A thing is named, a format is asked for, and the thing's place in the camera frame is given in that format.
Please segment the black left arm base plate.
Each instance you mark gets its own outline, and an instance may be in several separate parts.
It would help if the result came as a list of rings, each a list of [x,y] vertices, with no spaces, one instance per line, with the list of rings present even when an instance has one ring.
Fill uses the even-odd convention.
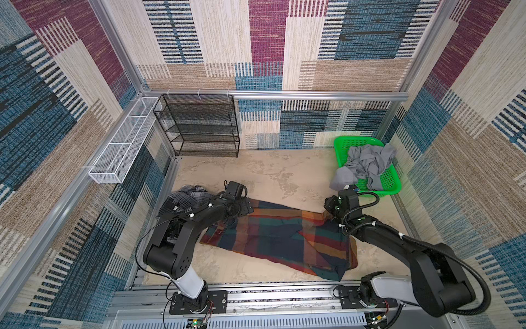
[[[169,304],[170,315],[222,314],[227,311],[228,291],[204,291],[197,299],[191,299],[182,293],[174,293]]]

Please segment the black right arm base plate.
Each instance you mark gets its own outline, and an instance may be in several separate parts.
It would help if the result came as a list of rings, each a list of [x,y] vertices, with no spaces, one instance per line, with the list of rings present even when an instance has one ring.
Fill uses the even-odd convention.
[[[333,288],[332,295],[340,301],[342,309],[397,309],[399,303],[394,299],[377,298],[374,301],[363,302],[360,297],[359,286],[337,285]]]

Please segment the multicolour plaid long sleeve shirt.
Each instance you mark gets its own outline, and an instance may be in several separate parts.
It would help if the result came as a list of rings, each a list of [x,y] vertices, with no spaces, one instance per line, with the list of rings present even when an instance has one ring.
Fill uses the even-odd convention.
[[[212,226],[201,243],[332,281],[358,266],[356,241],[342,233],[328,212],[255,199],[250,203],[252,213],[229,225]]]

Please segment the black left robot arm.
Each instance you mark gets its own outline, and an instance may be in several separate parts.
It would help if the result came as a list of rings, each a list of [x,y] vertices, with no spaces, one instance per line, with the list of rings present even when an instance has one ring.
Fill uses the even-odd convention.
[[[142,261],[167,277],[183,299],[205,303],[207,285],[192,268],[200,234],[217,223],[235,221],[253,212],[246,186],[230,181],[213,194],[201,186],[183,186],[169,196],[168,212],[160,216],[146,244]]]

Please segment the grey plaid long sleeve shirt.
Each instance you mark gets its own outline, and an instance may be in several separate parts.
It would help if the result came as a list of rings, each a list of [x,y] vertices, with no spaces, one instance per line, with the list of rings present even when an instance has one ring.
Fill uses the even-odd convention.
[[[202,186],[184,185],[167,197],[158,216],[172,212],[188,212],[202,204],[209,203],[214,196]]]

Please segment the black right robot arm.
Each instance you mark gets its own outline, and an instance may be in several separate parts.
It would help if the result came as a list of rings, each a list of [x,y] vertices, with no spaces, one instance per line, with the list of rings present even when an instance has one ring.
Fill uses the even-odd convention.
[[[465,314],[464,306],[476,298],[466,275],[468,267],[461,264],[449,246],[416,240],[365,215],[359,201],[361,195],[352,186],[326,198],[324,208],[344,234],[382,249],[410,270],[410,277],[399,282],[385,273],[377,274],[365,281],[366,291],[377,297],[416,304],[433,317]]]

